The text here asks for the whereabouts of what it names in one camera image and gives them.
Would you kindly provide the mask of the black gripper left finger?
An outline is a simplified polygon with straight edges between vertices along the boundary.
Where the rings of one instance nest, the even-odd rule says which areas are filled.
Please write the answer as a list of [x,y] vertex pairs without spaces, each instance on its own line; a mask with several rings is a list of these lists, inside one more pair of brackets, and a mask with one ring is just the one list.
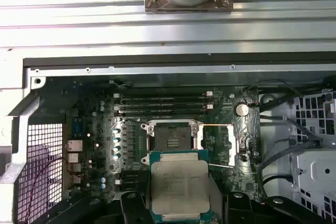
[[87,197],[68,207],[60,204],[42,215],[39,223],[152,223],[152,216],[141,195],[129,191],[110,203]]

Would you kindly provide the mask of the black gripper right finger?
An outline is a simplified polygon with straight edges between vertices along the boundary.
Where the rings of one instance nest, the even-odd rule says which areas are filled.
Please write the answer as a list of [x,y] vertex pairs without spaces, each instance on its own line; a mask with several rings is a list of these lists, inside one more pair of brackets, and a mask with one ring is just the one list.
[[211,193],[211,208],[218,223],[328,223],[313,211],[281,196],[256,202],[239,191],[215,192]]

